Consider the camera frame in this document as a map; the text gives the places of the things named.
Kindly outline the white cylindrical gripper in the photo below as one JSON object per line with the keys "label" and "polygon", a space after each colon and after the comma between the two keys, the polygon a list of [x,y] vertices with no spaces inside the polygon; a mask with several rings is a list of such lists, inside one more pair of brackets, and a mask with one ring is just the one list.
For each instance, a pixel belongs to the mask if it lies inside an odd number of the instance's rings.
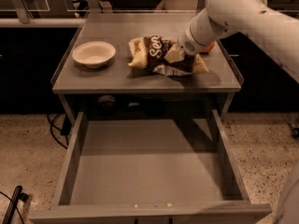
{"label": "white cylindrical gripper", "polygon": [[228,37],[233,32],[229,30],[225,20],[230,17],[227,8],[208,7],[202,9],[191,18],[178,34],[178,45],[174,44],[165,54],[169,63],[181,62],[185,53],[195,56],[206,52],[206,48],[214,41]]}

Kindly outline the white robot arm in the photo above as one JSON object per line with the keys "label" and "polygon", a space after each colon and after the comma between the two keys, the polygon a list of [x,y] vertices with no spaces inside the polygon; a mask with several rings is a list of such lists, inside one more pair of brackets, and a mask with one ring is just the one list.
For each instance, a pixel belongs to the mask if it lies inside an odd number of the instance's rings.
{"label": "white robot arm", "polygon": [[[230,33],[245,35],[293,80],[299,79],[299,20],[269,8],[262,0],[206,0],[178,33],[179,50],[187,55],[204,51],[213,41]],[[275,174],[282,175],[276,210],[258,224],[299,224],[299,162],[280,167],[283,156],[262,152],[250,158],[243,174],[254,177],[254,185]]]}

